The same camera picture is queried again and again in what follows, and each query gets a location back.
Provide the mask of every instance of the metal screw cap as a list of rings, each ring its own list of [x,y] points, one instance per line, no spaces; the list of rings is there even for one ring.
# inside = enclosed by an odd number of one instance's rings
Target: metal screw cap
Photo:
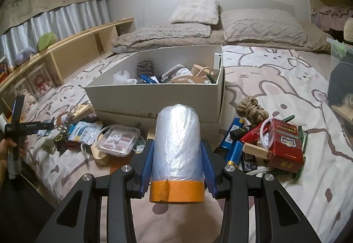
[[[235,170],[235,166],[228,164],[224,167],[224,169],[228,172],[233,172]]]
[[[132,167],[130,165],[124,165],[123,167],[121,167],[121,171],[123,172],[129,172],[132,169]]]
[[[267,181],[272,181],[272,180],[274,180],[275,178],[274,178],[274,176],[272,175],[272,174],[265,174],[265,179],[267,180]]]
[[[82,175],[81,178],[83,181],[90,181],[92,179],[92,175],[87,173],[87,174]]]

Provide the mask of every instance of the blue battery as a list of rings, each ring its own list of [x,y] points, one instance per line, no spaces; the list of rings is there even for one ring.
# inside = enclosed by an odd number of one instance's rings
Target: blue battery
[[[245,123],[244,119],[234,118],[231,126],[228,129],[227,134],[225,135],[225,137],[223,138],[223,140],[222,140],[222,142],[220,144],[220,148],[226,148],[228,150],[231,149],[233,140],[231,139],[230,133],[233,130],[236,130],[236,129],[240,128],[240,127],[243,127],[244,123]]]
[[[227,157],[225,158],[227,164],[238,167],[241,160],[243,145],[244,142],[241,141],[237,141],[232,144],[232,149],[228,152]]]

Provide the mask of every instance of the human hand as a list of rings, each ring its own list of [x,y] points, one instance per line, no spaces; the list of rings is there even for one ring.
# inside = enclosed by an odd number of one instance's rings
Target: human hand
[[[20,154],[25,155],[26,154],[26,148],[27,148],[28,143],[25,142],[23,146],[20,147]],[[0,142],[0,189],[2,187],[2,183],[5,180],[5,174],[6,170],[8,168],[8,148],[9,147],[16,147],[17,144],[11,139],[11,138],[6,138],[1,140]]]
[[[20,154],[25,155],[26,154],[26,148],[27,148],[28,143],[24,142],[23,146],[20,147]],[[0,142],[0,161],[1,165],[5,168],[8,167],[7,165],[7,159],[8,159],[8,147],[16,147],[17,144],[11,139],[11,138],[6,138],[3,139]]]

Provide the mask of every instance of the purple plush toy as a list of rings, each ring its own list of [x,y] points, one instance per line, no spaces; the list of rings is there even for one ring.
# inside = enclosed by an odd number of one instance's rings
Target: purple plush toy
[[[32,47],[24,48],[23,50],[21,50],[21,52],[18,55],[16,55],[15,63],[17,65],[23,64],[26,60],[29,59],[29,57],[31,56],[31,53],[37,53],[37,51]]]

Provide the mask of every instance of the green plush toy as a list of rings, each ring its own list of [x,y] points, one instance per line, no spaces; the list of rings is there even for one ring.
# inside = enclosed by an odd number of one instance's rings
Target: green plush toy
[[[57,40],[58,40],[58,38],[55,33],[47,32],[39,38],[38,43],[37,43],[37,48],[41,52],[41,51],[45,50],[47,47],[56,43]]]

